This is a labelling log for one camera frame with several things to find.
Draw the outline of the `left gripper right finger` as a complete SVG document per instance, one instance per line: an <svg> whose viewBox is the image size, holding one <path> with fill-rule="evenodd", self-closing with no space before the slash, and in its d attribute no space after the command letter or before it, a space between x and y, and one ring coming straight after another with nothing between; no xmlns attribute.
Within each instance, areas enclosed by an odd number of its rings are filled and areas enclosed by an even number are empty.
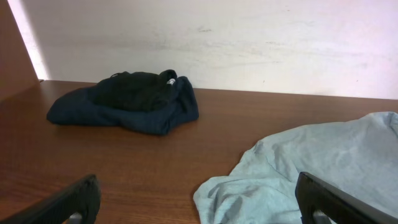
<svg viewBox="0 0 398 224"><path fill-rule="evenodd" d="M397 223L397 218L350 196L308 172L299 174L295 196L303 224Z"/></svg>

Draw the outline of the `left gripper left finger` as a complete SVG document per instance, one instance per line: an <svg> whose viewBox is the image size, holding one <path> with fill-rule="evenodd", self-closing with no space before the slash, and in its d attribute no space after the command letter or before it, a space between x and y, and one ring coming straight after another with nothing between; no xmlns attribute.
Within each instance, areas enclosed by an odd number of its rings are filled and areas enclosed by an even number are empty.
<svg viewBox="0 0 398 224"><path fill-rule="evenodd" d="M51 196L1 220L1 223L63 223L74 214L80 223L94 223L101 205L101 191L89 174Z"/></svg>

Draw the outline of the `light blue t-shirt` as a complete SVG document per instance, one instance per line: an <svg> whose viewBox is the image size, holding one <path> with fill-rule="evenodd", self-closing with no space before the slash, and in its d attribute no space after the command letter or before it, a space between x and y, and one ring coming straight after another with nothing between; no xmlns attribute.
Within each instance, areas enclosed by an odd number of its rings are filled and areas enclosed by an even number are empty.
<svg viewBox="0 0 398 224"><path fill-rule="evenodd" d="M200 221L300 223L301 172L396 216L397 114L305 125L261 139L230 175L210 178L194 193Z"/></svg>

